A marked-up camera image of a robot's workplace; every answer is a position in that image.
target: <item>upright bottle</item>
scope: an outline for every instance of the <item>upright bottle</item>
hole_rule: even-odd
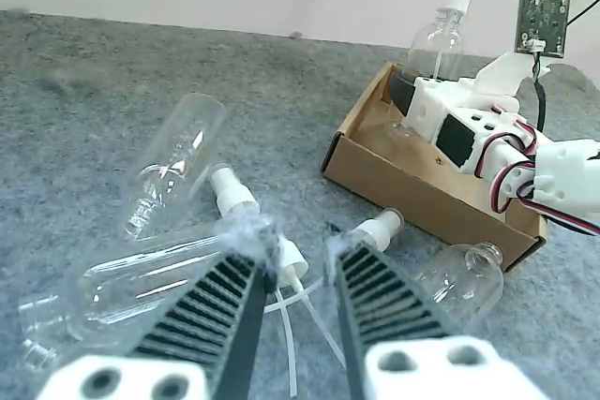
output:
[[[204,94],[184,96],[127,173],[125,232],[154,234],[167,214],[191,200],[210,168],[225,107]]]
[[[471,0],[446,0],[437,10],[434,22],[419,30],[409,50],[408,60],[401,71],[392,75],[390,97],[405,96],[398,78],[413,82],[415,77],[454,81],[460,75],[459,63],[464,53],[460,25]],[[390,104],[388,119],[393,128],[400,128],[398,108]]]
[[[503,295],[503,254],[496,245],[451,245],[427,262],[417,281],[460,325],[486,316]]]

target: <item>screw hole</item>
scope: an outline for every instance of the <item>screw hole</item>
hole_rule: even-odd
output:
[[[188,380],[171,375],[164,378],[152,390],[152,400],[181,400],[188,394]]]
[[[452,348],[448,352],[447,358],[453,365],[480,365],[486,362],[479,350],[471,346]]]
[[[121,373],[114,368],[101,369],[90,375],[82,385],[86,398],[104,398],[113,393],[121,381]]]
[[[412,372],[416,369],[416,363],[403,351],[383,355],[377,365],[384,372]]]

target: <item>plastic tube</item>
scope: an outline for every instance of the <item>plastic tube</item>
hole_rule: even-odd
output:
[[[279,288],[275,291],[275,297],[281,304],[283,303],[283,297]],[[298,386],[296,380],[296,352],[293,347],[293,334],[292,334],[292,323],[290,322],[290,315],[288,314],[288,308],[283,305],[281,306],[281,318],[283,319],[283,331],[285,332],[285,341],[288,347],[288,367],[290,372],[290,397],[295,397],[298,394]]]
[[[273,311],[279,310],[279,308],[281,308],[282,306],[290,306],[291,304],[295,304],[296,302],[301,300],[303,297],[308,296],[310,294],[310,292],[312,292],[313,290],[320,288],[322,285],[323,285],[323,279],[319,278],[317,281],[315,281],[308,288],[304,289],[302,292],[294,294],[292,297],[288,297],[287,299],[282,300],[282,302],[275,302],[274,304],[268,304],[264,308],[263,313],[269,314],[269,313],[272,313]]]
[[[308,296],[302,297],[302,302],[307,307],[308,312],[310,313],[310,315],[312,316],[312,319],[317,324],[317,327],[319,327],[319,330],[321,330],[321,333],[322,333],[323,337],[325,338],[325,340],[327,341],[327,344],[329,344],[329,347],[333,350],[334,354],[336,355],[337,359],[339,360],[339,363],[345,370],[346,369],[346,358],[344,358],[344,352],[341,351],[341,348],[339,348],[339,345],[336,342],[336,340],[334,339],[334,336],[332,336],[331,333],[329,333],[329,330],[327,330],[327,327],[325,327],[325,324],[323,323],[321,316],[319,316],[319,313],[317,312],[315,307],[310,302],[310,299],[308,298]]]

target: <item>bottle neck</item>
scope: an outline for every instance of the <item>bottle neck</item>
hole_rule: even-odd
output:
[[[499,266],[503,263],[503,252],[492,243],[481,243],[473,246],[477,252],[484,258],[489,259]]]
[[[436,26],[447,33],[457,32],[464,13],[452,8],[438,8],[437,11],[438,13],[435,18]]]

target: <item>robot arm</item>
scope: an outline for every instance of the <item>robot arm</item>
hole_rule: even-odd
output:
[[[540,73],[549,59],[541,58]],[[600,213],[594,181],[600,175],[600,143],[553,142],[518,114],[514,97],[531,75],[532,58],[506,53],[475,79],[436,81],[416,77],[392,98],[405,115],[402,124],[437,147],[460,172],[491,184],[490,208],[502,213],[510,199],[587,234]],[[394,98],[394,92],[404,95]]]

